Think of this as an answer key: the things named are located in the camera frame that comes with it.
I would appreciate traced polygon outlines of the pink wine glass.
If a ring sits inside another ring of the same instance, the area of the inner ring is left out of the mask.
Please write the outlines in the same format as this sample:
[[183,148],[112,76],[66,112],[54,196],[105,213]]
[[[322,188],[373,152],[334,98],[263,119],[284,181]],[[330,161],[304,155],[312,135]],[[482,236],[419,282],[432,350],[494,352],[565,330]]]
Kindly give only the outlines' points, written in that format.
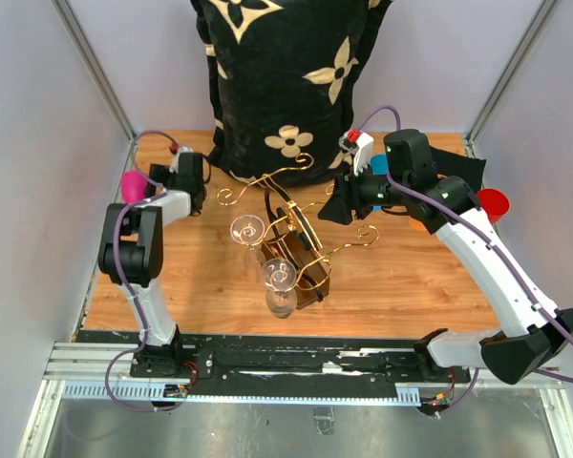
[[130,204],[145,199],[147,180],[144,174],[130,170],[123,174],[120,184],[121,197],[124,203]]

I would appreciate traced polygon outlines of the blue wine glass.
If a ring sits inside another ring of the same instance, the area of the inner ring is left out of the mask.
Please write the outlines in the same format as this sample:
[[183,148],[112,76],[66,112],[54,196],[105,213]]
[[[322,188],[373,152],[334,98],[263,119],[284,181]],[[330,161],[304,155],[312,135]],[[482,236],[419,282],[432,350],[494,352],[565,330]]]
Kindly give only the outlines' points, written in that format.
[[373,211],[378,212],[383,206],[388,203],[389,187],[390,183],[387,180],[388,173],[388,161],[384,154],[375,155],[371,158],[371,171],[374,176],[381,177],[383,179],[380,185],[380,190],[378,194],[382,195],[382,198],[377,198],[378,202],[373,206]]

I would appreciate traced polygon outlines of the orange wine glass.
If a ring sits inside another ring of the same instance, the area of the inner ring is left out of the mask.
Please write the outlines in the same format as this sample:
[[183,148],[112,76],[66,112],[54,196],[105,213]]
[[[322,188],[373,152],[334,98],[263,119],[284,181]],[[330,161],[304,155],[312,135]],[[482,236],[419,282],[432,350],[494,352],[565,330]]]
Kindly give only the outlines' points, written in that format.
[[425,225],[421,221],[409,218],[409,224],[410,224],[410,227],[412,229],[414,229],[415,231],[423,232],[423,233],[427,232]]

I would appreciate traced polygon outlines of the red wine glass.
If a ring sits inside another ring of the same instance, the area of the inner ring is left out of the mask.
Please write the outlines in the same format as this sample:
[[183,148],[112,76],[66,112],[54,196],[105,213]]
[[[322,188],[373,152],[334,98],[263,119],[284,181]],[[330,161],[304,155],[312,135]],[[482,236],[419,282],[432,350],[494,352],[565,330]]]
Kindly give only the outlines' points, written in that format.
[[498,189],[483,188],[477,192],[477,198],[491,224],[496,224],[510,210],[509,198]]

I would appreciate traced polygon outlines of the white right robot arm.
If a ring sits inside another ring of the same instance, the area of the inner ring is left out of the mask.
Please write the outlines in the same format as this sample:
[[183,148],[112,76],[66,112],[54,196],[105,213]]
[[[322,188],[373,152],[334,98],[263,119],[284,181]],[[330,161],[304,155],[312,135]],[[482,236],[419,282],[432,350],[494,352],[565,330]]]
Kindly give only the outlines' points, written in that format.
[[401,206],[461,262],[491,305],[499,329],[440,328],[414,346],[414,372],[426,382],[448,367],[489,370],[515,385],[573,344],[573,308],[560,309],[519,266],[478,199],[481,161],[438,150],[417,129],[383,138],[387,172],[371,166],[373,139],[351,129],[339,140],[349,171],[333,182],[322,220],[348,225],[374,207]]

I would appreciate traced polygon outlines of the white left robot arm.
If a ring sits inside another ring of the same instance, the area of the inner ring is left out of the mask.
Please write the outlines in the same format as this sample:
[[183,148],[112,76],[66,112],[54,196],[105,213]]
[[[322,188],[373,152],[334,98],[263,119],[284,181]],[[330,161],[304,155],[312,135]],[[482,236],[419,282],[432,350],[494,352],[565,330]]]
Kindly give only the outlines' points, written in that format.
[[185,369],[178,325],[161,291],[165,226],[198,215],[206,198],[205,158],[181,147],[150,174],[134,169],[121,181],[121,203],[107,207],[97,263],[119,287],[138,325],[131,375],[172,378]]

